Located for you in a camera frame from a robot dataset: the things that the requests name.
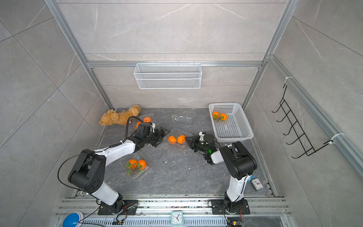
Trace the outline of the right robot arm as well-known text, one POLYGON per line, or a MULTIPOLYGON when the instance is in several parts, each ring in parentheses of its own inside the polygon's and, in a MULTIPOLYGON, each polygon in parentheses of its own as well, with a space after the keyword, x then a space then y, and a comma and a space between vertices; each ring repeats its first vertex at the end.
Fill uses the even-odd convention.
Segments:
POLYGON ((258 167, 257 161, 246 147, 240 141, 222 146, 212 134, 205 132, 186 137, 185 141, 190 149, 203 155, 208 164, 226 165, 231 178, 225 200, 229 204, 240 203, 244 199, 246 185, 258 167))

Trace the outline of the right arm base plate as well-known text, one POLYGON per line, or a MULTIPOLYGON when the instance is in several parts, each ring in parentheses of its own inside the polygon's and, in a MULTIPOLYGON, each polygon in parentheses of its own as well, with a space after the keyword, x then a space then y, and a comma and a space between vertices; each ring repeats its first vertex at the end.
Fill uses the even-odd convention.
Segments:
POLYGON ((228 199, 223 200, 209 200, 208 206, 212 209, 214 215, 218 214, 243 214, 249 215, 249 204, 245 199, 237 202, 230 202, 228 199))

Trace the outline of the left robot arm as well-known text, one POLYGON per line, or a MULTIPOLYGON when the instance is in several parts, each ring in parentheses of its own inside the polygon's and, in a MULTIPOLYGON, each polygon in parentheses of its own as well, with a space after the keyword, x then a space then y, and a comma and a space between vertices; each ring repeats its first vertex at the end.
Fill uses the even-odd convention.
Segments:
POLYGON ((156 148, 170 133, 164 127, 156 127, 154 123, 147 122, 141 122, 131 134, 128 134, 128 130, 127 125, 125 138, 119 143, 98 150, 85 149, 80 154, 70 157, 69 159, 77 159, 68 175, 68 182, 72 185, 64 183, 59 176, 58 181, 66 187, 97 198, 101 205, 120 208, 123 205, 122 195, 104 181, 106 167, 124 156, 139 151, 145 145, 150 144, 156 148))

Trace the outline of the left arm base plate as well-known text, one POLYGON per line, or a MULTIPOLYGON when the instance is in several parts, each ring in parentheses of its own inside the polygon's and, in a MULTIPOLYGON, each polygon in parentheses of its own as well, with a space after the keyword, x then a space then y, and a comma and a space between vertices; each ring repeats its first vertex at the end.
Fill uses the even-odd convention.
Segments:
POLYGON ((107 205, 101 202, 100 209, 98 210, 98 215, 118 215, 127 214, 135 215, 138 207, 138 200, 119 200, 116 201, 114 205, 107 205))

